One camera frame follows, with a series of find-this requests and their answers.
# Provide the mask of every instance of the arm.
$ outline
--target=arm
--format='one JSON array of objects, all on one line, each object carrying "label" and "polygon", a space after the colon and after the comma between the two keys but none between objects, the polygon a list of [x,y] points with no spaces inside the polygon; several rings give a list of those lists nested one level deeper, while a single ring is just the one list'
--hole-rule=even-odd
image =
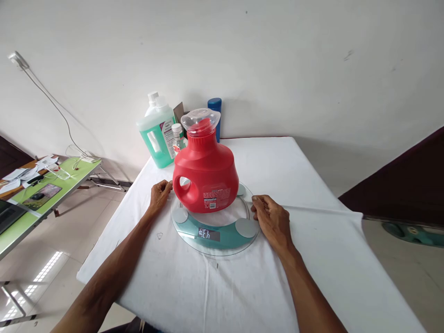
[{"label": "arm", "polygon": [[291,241],[290,214],[267,195],[253,196],[254,219],[281,259],[301,333],[347,332]]},{"label": "arm", "polygon": [[145,215],[99,267],[52,333],[99,331],[111,305],[131,279],[145,239],[172,187],[166,180],[153,186]]}]

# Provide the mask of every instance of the white tablecloth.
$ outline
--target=white tablecloth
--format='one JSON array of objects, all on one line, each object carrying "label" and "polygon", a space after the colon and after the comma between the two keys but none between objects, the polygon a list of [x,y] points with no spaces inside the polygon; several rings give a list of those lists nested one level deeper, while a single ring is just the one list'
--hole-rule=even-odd
[{"label": "white tablecloth", "polygon": [[[334,197],[292,138],[221,143],[233,151],[239,179],[253,194],[292,207],[293,242],[348,332],[424,332],[368,247],[362,215]],[[148,161],[78,272],[81,282],[137,224],[151,186],[171,180],[173,168]],[[205,256],[177,234],[170,203],[118,303],[164,332],[298,332],[284,270],[265,237],[260,233],[233,256]]]}]

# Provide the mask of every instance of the metal frame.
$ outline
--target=metal frame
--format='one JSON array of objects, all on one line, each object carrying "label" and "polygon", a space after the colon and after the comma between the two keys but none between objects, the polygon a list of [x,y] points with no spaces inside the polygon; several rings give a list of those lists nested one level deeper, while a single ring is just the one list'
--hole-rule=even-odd
[{"label": "metal frame", "polygon": [[[104,184],[96,183],[92,178],[90,178],[89,180],[90,180],[94,185],[96,185],[96,186],[109,187],[109,188],[112,188],[112,189],[115,189],[115,190],[122,190],[123,192],[126,192],[126,189],[124,189],[124,188],[122,187],[122,185],[120,185],[120,183],[119,183],[117,180],[115,180],[114,177],[113,177],[109,172],[107,172],[107,171],[103,168],[103,166],[102,166],[101,164],[102,164],[102,163],[99,164],[100,169],[102,169],[102,171],[103,171],[104,173],[106,173],[108,176],[110,176],[110,178],[112,179],[112,181],[113,181],[118,187],[114,187],[114,186],[109,186],[109,185],[104,185]],[[99,176],[99,175],[101,175],[101,173],[91,173],[90,175]]]},{"label": "metal frame", "polygon": [[[101,167],[103,162],[100,162],[93,170],[91,170],[91,172],[89,174],[87,174],[84,178],[82,178],[78,184],[79,186],[85,181],[87,180],[90,175],[95,172],[95,170],[100,167],[102,170],[103,168]],[[25,239],[25,237],[27,235],[29,235],[31,233],[32,230],[34,230],[34,228],[36,226],[38,226],[44,219],[46,219],[48,217],[49,214],[51,214],[54,210],[57,209],[57,207],[66,199],[68,198],[71,193],[73,193],[75,190],[77,190],[77,188],[79,186],[73,187],[71,190],[69,190],[63,197],[60,198],[59,201],[57,201],[54,206],[51,207],[51,209],[49,209],[47,212],[43,213],[41,217],[39,217],[29,228],[27,228],[19,237],[16,238],[16,240],[14,242],[12,242],[8,248],[3,251],[2,253],[0,253],[0,260],[2,260],[8,253],[10,253],[12,251],[12,249],[14,249],[23,239]]]},{"label": "metal frame", "polygon": [[13,318],[13,319],[8,319],[5,321],[0,321],[0,327],[6,327],[9,325],[13,325],[13,324],[17,324],[17,323],[21,323],[24,321],[31,321],[37,318],[37,314],[33,314],[33,315],[26,315],[26,312],[23,310],[23,308],[20,306],[20,304],[18,303],[18,301],[15,299],[15,297],[9,292],[8,289],[6,289],[6,286],[9,284],[9,281],[1,281],[0,285],[1,285],[1,289],[3,290],[3,292],[5,293],[5,295],[11,300],[11,302],[14,304],[14,306],[17,308],[17,310],[22,314],[21,317],[17,317],[17,318]]}]

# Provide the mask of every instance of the bottle handle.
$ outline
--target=bottle handle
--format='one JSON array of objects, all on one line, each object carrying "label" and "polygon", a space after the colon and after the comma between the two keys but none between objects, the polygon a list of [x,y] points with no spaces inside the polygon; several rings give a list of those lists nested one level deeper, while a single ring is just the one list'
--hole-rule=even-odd
[{"label": "bottle handle", "polygon": [[187,204],[191,204],[191,202],[186,197],[186,195],[190,191],[191,181],[190,181],[190,183],[185,184],[184,186],[182,186],[180,184],[180,177],[182,177],[182,176],[181,175],[176,175],[176,177],[174,177],[174,179],[173,179],[173,189],[174,189],[174,192],[176,193],[177,197],[181,201],[181,203],[183,203],[186,206]]}]

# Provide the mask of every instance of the green folding table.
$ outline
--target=green folding table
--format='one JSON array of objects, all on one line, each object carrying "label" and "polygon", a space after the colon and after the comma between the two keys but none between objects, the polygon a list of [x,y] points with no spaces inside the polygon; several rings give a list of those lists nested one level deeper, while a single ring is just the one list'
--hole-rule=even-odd
[{"label": "green folding table", "polygon": [[[47,173],[45,175],[46,177],[40,181],[40,184],[23,189],[8,200],[8,202],[20,206],[20,204],[22,204],[26,199],[31,197],[47,184],[53,184],[62,188],[56,195],[54,195],[48,202],[46,202],[35,212],[29,210],[23,205],[21,206],[22,208],[26,208],[27,212],[5,232],[0,234],[0,260],[11,252],[12,249],[14,249],[32,230],[35,229],[37,225],[39,225],[52,211],[57,208],[58,205],[60,205],[90,176],[107,174],[118,187],[102,185],[95,181],[92,182],[97,186],[111,187],[126,191],[119,184],[119,182],[117,182],[107,171],[105,171],[102,166],[102,160],[98,160],[94,163],[88,163],[81,160],[77,165],[78,170],[73,170],[73,165],[77,162],[77,160],[78,158],[70,158],[60,165],[63,170],[66,170],[71,175],[71,177],[69,177],[67,180],[62,180],[51,173]],[[97,173],[96,171],[98,169],[101,169],[103,173]],[[17,300],[7,290],[6,286],[8,284],[9,281],[0,282],[1,289],[9,296],[17,309],[22,313],[22,317],[14,318],[9,321],[2,321],[0,322],[0,327],[35,319],[35,315],[26,316],[26,313],[20,307]]]}]

